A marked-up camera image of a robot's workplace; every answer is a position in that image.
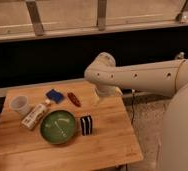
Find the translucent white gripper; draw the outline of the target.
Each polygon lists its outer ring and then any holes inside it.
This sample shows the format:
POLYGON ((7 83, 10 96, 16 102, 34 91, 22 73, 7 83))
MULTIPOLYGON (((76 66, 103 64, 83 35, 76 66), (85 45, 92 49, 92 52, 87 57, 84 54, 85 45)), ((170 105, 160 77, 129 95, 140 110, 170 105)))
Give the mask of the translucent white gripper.
POLYGON ((116 90, 114 87, 96 87, 95 93, 97 96, 96 104, 100 104, 105 98, 114 96, 116 90))

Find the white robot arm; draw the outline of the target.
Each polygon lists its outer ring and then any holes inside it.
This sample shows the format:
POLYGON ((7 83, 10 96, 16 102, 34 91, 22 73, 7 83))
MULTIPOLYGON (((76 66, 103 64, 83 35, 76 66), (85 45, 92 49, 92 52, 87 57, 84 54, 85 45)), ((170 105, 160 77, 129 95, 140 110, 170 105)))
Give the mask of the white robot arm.
POLYGON ((156 171, 188 171, 188 59, 118 66, 111 54, 102 52, 84 77, 100 96, 117 87, 169 96, 156 171))

